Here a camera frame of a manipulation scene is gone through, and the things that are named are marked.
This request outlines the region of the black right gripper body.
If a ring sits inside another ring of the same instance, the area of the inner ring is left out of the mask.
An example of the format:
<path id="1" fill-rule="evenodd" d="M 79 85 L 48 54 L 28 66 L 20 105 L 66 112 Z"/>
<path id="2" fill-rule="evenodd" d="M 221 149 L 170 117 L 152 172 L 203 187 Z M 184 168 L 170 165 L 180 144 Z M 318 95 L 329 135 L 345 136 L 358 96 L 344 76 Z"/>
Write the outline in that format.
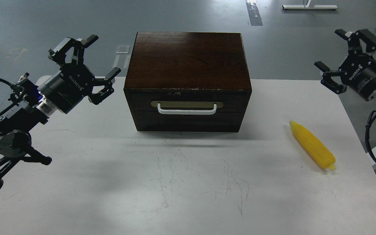
<path id="1" fill-rule="evenodd" d="M 371 55 L 349 55 L 339 66 L 340 79 L 361 98 L 369 101 L 376 91 L 376 60 Z"/>

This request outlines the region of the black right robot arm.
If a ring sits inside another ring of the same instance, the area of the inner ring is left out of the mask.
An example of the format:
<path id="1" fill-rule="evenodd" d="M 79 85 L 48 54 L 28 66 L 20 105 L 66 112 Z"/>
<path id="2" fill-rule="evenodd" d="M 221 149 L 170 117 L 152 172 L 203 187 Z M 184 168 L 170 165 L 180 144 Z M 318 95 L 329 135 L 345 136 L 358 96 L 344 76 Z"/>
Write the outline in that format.
<path id="1" fill-rule="evenodd" d="M 376 51 L 376 36 L 367 29 L 354 33 L 343 29 L 335 34 L 348 44 L 348 55 L 337 71 L 331 70 L 321 61 L 315 66 L 322 72 L 321 84 L 335 94 L 341 94 L 349 87 L 365 101 L 376 98 L 376 60 L 372 54 Z M 365 145 L 370 157 L 376 164 L 376 157 L 370 145 L 370 128 L 376 119 L 376 110 L 372 111 L 365 126 Z"/>

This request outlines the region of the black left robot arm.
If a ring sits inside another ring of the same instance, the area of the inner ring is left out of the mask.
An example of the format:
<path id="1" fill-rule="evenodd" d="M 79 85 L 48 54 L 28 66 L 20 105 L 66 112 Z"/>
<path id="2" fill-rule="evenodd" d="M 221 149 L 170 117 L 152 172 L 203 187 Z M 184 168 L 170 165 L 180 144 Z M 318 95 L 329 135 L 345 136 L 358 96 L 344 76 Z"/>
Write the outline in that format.
<path id="1" fill-rule="evenodd" d="M 87 39 L 66 37 L 50 49 L 48 58 L 60 69 L 39 86 L 28 79 L 28 73 L 13 83 L 0 79 L 0 189 L 3 177 L 18 162 L 51 163 L 51 157 L 32 147 L 30 131 L 37 124 L 46 124 L 57 110 L 67 114 L 85 97 L 97 105 L 114 92 L 114 78 L 120 68 L 96 78 L 84 64 L 85 49 L 97 39 L 97 35 Z"/>

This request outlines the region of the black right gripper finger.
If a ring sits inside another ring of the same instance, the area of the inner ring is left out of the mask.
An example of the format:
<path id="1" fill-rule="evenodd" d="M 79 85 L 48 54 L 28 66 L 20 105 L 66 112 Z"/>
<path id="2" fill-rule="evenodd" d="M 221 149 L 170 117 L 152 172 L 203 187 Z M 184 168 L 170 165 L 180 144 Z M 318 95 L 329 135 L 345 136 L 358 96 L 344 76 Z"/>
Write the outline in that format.
<path id="1" fill-rule="evenodd" d="M 335 94 L 339 95 L 347 90 L 347 85 L 339 84 L 333 80 L 333 77 L 340 77 L 345 76 L 344 71 L 333 71 L 327 65 L 325 65 L 322 61 L 317 61 L 314 65 L 322 72 L 322 80 L 321 84 L 328 88 L 330 91 L 334 92 Z"/>
<path id="2" fill-rule="evenodd" d="M 336 29 L 335 34 L 346 40 L 348 55 L 372 55 L 372 53 L 376 52 L 376 36 L 367 29 L 361 29 L 354 33 Z"/>

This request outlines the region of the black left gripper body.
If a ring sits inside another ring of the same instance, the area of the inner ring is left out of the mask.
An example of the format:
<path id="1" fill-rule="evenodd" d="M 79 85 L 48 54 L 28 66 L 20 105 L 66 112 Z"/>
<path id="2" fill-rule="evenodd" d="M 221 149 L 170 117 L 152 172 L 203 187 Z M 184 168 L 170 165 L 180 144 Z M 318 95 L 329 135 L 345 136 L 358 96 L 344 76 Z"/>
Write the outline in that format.
<path id="1" fill-rule="evenodd" d="M 38 86 L 38 91 L 62 113 L 67 114 L 92 91 L 94 74 L 85 65 L 63 65 L 60 70 Z"/>

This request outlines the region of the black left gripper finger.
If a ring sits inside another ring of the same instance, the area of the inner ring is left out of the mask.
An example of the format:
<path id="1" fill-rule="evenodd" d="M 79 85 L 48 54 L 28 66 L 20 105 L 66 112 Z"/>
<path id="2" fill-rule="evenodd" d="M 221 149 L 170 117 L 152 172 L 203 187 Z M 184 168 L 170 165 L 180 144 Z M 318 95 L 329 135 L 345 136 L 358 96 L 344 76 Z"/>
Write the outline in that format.
<path id="1" fill-rule="evenodd" d="M 91 35 L 87 39 L 74 39 L 66 37 L 61 43 L 59 43 L 54 49 L 48 50 L 48 58 L 59 66 L 66 64 L 72 64 L 75 66 L 84 65 L 84 53 L 85 49 L 91 46 L 99 37 L 97 35 Z M 66 62 L 67 52 L 73 49 L 71 61 Z"/>
<path id="2" fill-rule="evenodd" d="M 118 67 L 114 67 L 104 78 L 92 78 L 90 82 L 90 87 L 98 87 L 103 86 L 103 88 L 98 91 L 97 93 L 92 93 L 88 95 L 88 99 L 92 104 L 98 105 L 102 101 L 104 101 L 109 95 L 114 92 L 113 84 L 115 83 L 113 80 L 115 77 L 121 72 L 121 69 Z"/>

